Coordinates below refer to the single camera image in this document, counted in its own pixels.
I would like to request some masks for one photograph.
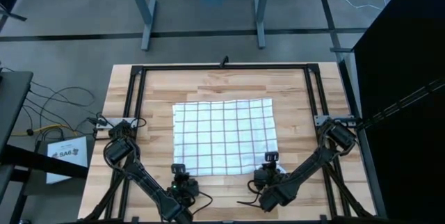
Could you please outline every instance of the wooden tabletop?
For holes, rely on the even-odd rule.
[[[336,63],[319,63],[327,105],[332,115],[348,114],[348,107]],[[130,65],[115,65],[111,74],[103,114],[109,118],[122,117]],[[316,91],[315,78],[313,87]],[[132,112],[138,78],[133,93]],[[297,168],[316,148],[305,77],[302,70],[191,70],[149,71],[141,117],[147,125],[138,130],[137,143],[141,160],[157,182],[167,188],[172,181],[170,165],[173,162],[172,105],[176,102],[221,101],[231,99],[273,98],[273,113],[277,130],[280,164],[288,172]],[[321,112],[318,94],[318,112]],[[98,137],[107,136],[100,132]],[[97,141],[79,211],[79,218],[89,214],[108,189],[111,169],[102,156],[107,141]],[[375,213],[362,158],[358,147],[348,156],[341,157],[346,185],[364,208]],[[297,198],[286,207],[278,206],[270,213],[240,205],[236,201],[252,201],[247,182],[253,175],[196,177],[200,190],[213,197],[213,204],[195,215],[195,221],[221,220],[317,220],[321,214],[329,216],[323,174],[318,171],[301,187]],[[338,189],[334,186],[337,208],[341,214]],[[120,192],[114,204],[117,216]],[[208,202],[198,197],[191,207],[194,211]],[[130,183],[126,221],[139,216],[141,221],[159,222],[158,210],[153,201],[133,182]]]

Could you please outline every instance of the gray floor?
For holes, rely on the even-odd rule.
[[[158,0],[155,31],[254,29],[252,0]],[[355,5],[384,7],[383,0],[350,0]],[[368,27],[380,13],[374,8],[355,9],[344,0],[329,0],[337,27]],[[140,33],[142,19],[133,0],[19,0],[15,13],[28,17],[19,22],[9,19],[1,36],[69,35],[97,33]],[[268,0],[267,29],[325,28],[327,23],[320,0]],[[353,47],[361,34],[339,35],[342,47]],[[150,51],[139,50],[140,39],[71,40],[45,42],[0,42],[0,61],[14,70],[34,72],[34,81],[61,89],[82,86],[94,91],[96,102],[90,107],[100,111],[114,64],[123,63],[205,63],[219,62],[228,55],[232,62],[335,61],[328,34],[267,35],[267,48],[257,49],[255,36],[159,38]],[[33,88],[50,95],[45,89]],[[86,94],[67,93],[73,101],[85,102]],[[29,97],[37,103],[43,101]],[[72,125],[88,115],[73,106],[51,102]],[[38,116],[33,114],[34,125]],[[29,119],[20,115],[16,131],[29,128]],[[32,138],[12,138],[10,143],[28,149]],[[40,188],[29,197],[23,218],[40,223],[74,221],[77,217],[84,182],[72,180]],[[10,183],[0,204],[0,216],[8,219],[19,184]]]

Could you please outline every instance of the yellow cable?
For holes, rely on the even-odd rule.
[[[73,129],[71,129],[71,127],[68,127],[67,125],[62,125],[62,124],[53,124],[53,125],[49,125],[49,126],[46,126],[46,127],[41,127],[41,128],[38,128],[38,129],[33,129],[33,132],[37,132],[37,131],[40,131],[40,132],[41,132],[41,131],[43,131],[43,130],[51,129],[51,128],[56,128],[56,127],[64,127],[64,128],[67,128],[67,129],[71,130],[72,133],[73,133],[75,136],[77,136],[76,131],[74,131]],[[11,136],[28,136],[28,133],[26,133],[26,132],[22,132],[22,133],[13,133],[13,134],[11,134]]]

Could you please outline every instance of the white cloth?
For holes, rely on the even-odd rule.
[[[240,175],[278,151],[271,98],[173,106],[174,162],[193,176]]]

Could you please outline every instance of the grid pattern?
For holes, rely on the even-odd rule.
[[[271,98],[173,106],[174,162],[191,175],[240,175],[277,151]]]

